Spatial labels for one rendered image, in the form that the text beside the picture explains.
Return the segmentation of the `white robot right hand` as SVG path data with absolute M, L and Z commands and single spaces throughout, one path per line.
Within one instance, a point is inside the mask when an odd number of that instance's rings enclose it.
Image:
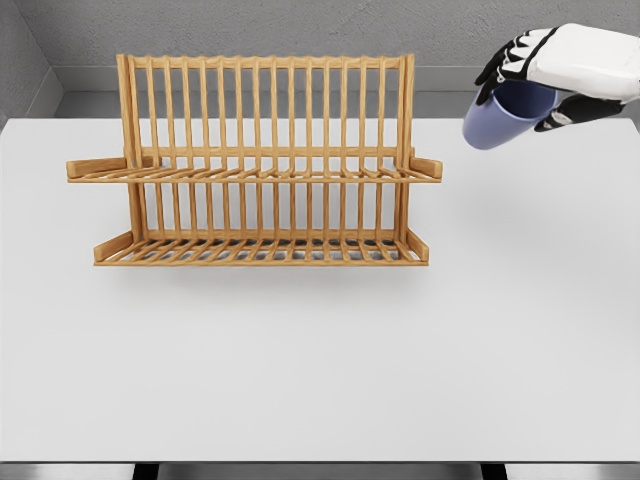
M 640 100 L 640 37 L 576 23 L 527 30 L 502 46 L 475 79 L 476 104 L 507 80 L 572 93 L 538 122 L 537 132 L 610 117 Z

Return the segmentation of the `blue plastic cup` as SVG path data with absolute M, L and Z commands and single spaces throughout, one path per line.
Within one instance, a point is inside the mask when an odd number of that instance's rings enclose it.
M 472 147 L 502 145 L 544 119 L 557 101 L 555 89 L 529 81 L 505 80 L 482 105 L 476 100 L 464 118 L 463 137 Z

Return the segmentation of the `wooden two-tier dish rack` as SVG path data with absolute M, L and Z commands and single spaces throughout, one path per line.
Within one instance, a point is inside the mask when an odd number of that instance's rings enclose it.
M 130 229 L 98 266 L 412 266 L 414 58 L 119 55 L 123 153 L 71 161 L 122 184 Z

